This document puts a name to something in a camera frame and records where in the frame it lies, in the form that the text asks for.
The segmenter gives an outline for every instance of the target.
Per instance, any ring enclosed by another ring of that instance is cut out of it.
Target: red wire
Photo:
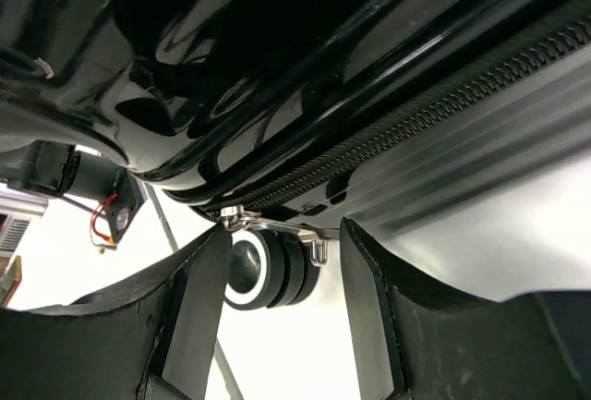
[[[94,211],[92,211],[92,215],[90,216],[90,228],[92,229],[92,232],[96,235],[99,236],[100,238],[102,238],[104,241],[109,242],[111,240],[110,236],[106,236],[105,234],[103,234],[102,232],[99,232],[96,228],[96,220],[99,216],[99,213],[101,213],[102,211],[106,211],[109,206],[111,206],[111,204],[113,203],[113,201],[117,198],[117,194],[113,194],[109,197],[107,197],[106,199],[104,199],[103,201],[101,201],[101,203],[96,207],[96,209]]]

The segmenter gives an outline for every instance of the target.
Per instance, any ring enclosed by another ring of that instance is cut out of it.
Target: black zipper
[[[261,211],[280,206],[590,42],[591,0],[572,0],[314,160],[260,188],[207,205],[199,212],[214,218],[223,206],[245,204]]]

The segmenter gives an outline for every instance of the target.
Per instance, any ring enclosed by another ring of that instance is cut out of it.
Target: zipper teeth
[[[283,204],[321,185],[332,177],[350,171],[372,157],[411,139],[456,113],[502,91],[515,82],[562,59],[591,42],[591,15],[574,22],[562,31],[531,45],[475,79],[465,82],[432,104],[408,116],[394,110],[381,121],[361,131],[344,143],[324,152],[317,159],[299,166],[292,173],[254,189],[242,197],[206,208],[214,216],[221,206],[246,204],[260,210]]]

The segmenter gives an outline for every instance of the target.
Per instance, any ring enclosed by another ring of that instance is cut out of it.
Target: silver metal clasp
[[[246,211],[241,204],[222,208],[220,223],[229,232],[271,229],[296,234],[302,243],[310,247],[310,260],[314,266],[324,266],[327,263],[329,244],[339,238],[338,229],[316,229],[302,224],[270,220],[263,218],[258,212]]]

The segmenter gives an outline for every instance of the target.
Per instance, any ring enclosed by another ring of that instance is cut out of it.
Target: vent
[[[8,217],[0,231],[0,250],[14,252],[20,239],[25,235],[27,226],[29,226],[29,220],[15,220]]]

